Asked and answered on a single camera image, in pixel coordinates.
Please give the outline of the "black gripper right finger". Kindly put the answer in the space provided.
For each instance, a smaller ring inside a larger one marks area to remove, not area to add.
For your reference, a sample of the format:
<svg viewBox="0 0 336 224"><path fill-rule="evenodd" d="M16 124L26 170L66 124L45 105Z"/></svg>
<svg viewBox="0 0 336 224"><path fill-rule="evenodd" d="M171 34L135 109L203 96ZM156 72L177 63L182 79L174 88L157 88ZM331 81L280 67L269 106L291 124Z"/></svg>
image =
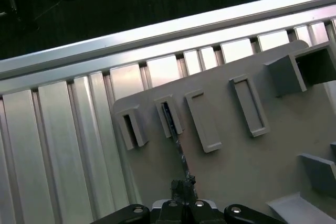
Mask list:
<svg viewBox="0 0 336 224"><path fill-rule="evenodd" d="M278 219L240 204L232 204L219 211L198 199L194 184L194 178L185 180L185 203L189 211L187 223L278 223Z"/></svg>

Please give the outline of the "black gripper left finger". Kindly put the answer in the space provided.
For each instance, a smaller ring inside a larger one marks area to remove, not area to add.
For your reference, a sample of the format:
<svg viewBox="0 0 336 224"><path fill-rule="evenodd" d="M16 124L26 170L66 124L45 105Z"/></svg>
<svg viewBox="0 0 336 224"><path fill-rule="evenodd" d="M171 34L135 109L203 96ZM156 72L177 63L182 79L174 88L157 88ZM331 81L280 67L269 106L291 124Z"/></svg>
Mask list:
<svg viewBox="0 0 336 224"><path fill-rule="evenodd" d="M185 214L183 180L171 182L171 199L151 210L131 204L97 220L97 223L183 223Z"/></svg>

